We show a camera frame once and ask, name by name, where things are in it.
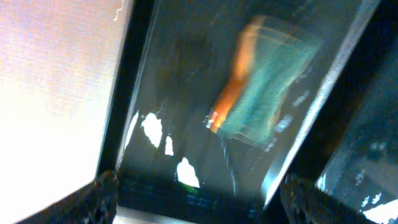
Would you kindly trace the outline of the orange green scrub sponge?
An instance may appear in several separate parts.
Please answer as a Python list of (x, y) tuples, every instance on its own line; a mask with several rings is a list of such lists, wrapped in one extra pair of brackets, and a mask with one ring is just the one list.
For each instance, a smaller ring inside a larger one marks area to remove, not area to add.
[(287, 92), (321, 49), (307, 29), (271, 16), (254, 16), (239, 34), (231, 75), (207, 127), (254, 147), (268, 142)]

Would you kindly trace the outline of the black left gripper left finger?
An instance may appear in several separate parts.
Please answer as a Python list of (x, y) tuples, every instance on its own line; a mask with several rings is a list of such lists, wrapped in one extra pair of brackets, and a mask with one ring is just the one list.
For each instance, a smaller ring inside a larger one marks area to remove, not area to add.
[(76, 192), (17, 223), (111, 224), (118, 200), (117, 175), (115, 171), (107, 170)]

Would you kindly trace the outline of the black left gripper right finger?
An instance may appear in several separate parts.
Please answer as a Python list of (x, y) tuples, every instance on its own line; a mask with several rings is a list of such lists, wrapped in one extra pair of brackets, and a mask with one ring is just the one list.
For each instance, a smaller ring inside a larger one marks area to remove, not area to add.
[(290, 223), (373, 223), (322, 192), (312, 181), (294, 174), (286, 175), (280, 183), (280, 199)]

